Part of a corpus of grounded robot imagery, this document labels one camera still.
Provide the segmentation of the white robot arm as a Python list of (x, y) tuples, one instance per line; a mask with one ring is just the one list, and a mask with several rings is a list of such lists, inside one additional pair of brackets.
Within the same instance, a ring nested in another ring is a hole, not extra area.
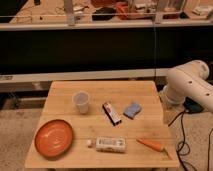
[(210, 73), (202, 60), (193, 60), (168, 70), (165, 100), (171, 105), (183, 104), (188, 97), (213, 113), (213, 85), (206, 79)]

